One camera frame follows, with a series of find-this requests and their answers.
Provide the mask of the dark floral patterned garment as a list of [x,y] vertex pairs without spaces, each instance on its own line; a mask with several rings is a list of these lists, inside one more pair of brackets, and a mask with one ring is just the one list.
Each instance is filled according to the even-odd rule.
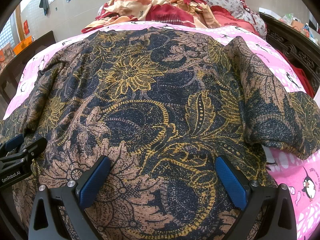
[[309,157],[319,108],[287,92],[240,36],[97,31],[55,53],[1,122],[1,141],[20,133],[48,141],[12,187],[24,230],[38,186],[65,185],[106,155],[110,174],[87,209],[103,239],[222,239],[239,211],[215,158],[273,186],[264,148]]

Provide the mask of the pink penguin bed cover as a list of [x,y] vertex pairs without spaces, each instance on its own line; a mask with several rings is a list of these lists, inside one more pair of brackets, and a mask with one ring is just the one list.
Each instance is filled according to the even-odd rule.
[[[236,36],[241,36],[249,49],[261,58],[270,71],[281,81],[287,92],[303,92],[305,90],[293,68],[279,52],[259,36],[232,25],[217,29],[202,29],[145,21],[115,24],[102,27],[101,30],[142,30],[150,27],[202,33],[211,36],[223,45]],[[4,118],[7,119],[29,96],[34,87],[37,72],[44,68],[57,51],[74,42],[81,41],[89,35],[89,33],[85,33],[69,37],[52,44],[33,56],[23,71],[18,83],[18,91],[9,103]],[[270,175],[276,182],[285,183],[289,187],[297,221],[297,238],[310,239],[319,223],[319,152],[312,154],[306,160],[299,160],[293,154],[279,150],[266,149],[265,152],[267,159],[275,162],[273,165],[269,165]]]

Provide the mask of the orange box on table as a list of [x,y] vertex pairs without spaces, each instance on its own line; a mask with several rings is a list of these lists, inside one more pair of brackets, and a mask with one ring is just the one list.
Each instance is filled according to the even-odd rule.
[[32,36],[29,36],[25,39],[23,39],[18,45],[15,46],[13,49],[14,54],[17,56],[19,53],[21,53],[25,48],[27,48],[29,45],[32,44],[34,41],[34,38]]

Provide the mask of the dark teal hanging cloth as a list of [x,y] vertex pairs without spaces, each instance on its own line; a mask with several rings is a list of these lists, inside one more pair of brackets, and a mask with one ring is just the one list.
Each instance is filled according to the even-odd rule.
[[44,16],[46,16],[48,14],[48,10],[49,10],[48,0],[40,0],[39,8],[43,9]]

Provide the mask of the dark carved wooden headboard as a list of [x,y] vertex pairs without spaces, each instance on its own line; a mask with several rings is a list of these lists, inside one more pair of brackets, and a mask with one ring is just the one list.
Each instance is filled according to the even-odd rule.
[[319,89],[319,46],[289,25],[264,13],[259,14],[266,24],[267,42],[280,50],[295,67],[300,68],[314,92]]

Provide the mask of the clutter on headboard shelf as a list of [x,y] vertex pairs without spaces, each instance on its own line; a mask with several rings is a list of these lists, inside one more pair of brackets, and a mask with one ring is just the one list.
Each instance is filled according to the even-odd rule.
[[259,14],[265,14],[267,16],[270,16],[271,18],[274,18],[281,23],[285,23],[286,25],[289,25],[296,31],[302,33],[307,38],[309,38],[312,42],[319,44],[319,33],[315,31],[311,23],[303,23],[301,20],[296,18],[293,13],[285,14],[284,16],[279,16],[277,13],[273,12],[270,9],[265,8],[259,8]]

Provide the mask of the red orange floral blanket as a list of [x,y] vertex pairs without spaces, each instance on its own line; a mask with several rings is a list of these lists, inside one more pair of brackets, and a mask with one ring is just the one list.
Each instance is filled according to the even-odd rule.
[[209,6],[204,0],[110,0],[82,33],[122,22],[152,21],[191,28],[215,29],[234,26],[256,35],[254,26],[237,19],[221,6]]

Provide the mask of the red paper wall decoration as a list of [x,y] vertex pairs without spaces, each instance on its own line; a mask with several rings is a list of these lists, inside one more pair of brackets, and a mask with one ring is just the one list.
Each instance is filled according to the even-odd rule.
[[28,21],[27,20],[25,20],[23,22],[23,31],[24,31],[25,35],[28,35],[30,33],[29,25],[28,25]]

